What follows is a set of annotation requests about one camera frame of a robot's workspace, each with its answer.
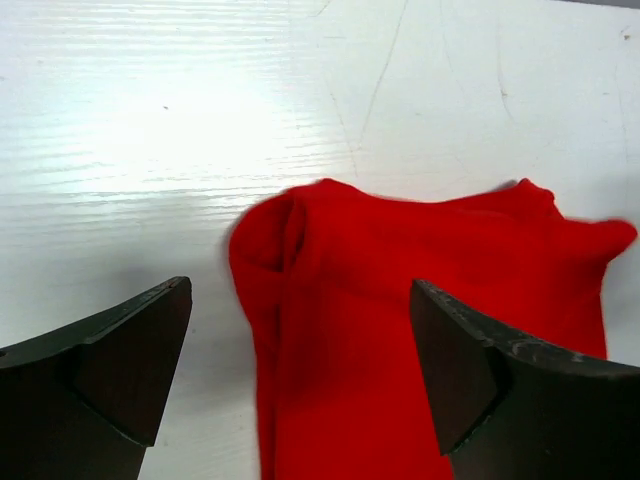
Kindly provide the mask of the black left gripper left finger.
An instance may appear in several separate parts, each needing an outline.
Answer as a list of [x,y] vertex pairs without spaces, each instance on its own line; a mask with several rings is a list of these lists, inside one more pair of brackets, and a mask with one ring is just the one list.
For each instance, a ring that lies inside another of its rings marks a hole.
[[154,446],[192,310],[174,277],[1,349],[4,479],[136,479]]

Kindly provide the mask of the red t-shirt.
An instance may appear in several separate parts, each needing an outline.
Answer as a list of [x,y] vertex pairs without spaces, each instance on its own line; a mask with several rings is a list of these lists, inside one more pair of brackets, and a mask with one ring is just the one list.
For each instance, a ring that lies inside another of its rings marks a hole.
[[229,243],[265,479],[448,479],[409,316],[416,279],[550,343],[607,354],[601,286],[634,226],[565,218],[528,180],[418,203],[331,179],[250,209]]

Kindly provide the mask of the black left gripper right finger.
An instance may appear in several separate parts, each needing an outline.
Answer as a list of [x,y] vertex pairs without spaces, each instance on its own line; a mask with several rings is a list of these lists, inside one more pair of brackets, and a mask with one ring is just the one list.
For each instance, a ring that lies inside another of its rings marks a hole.
[[410,317],[457,479],[635,479],[639,370],[557,345],[417,280]]

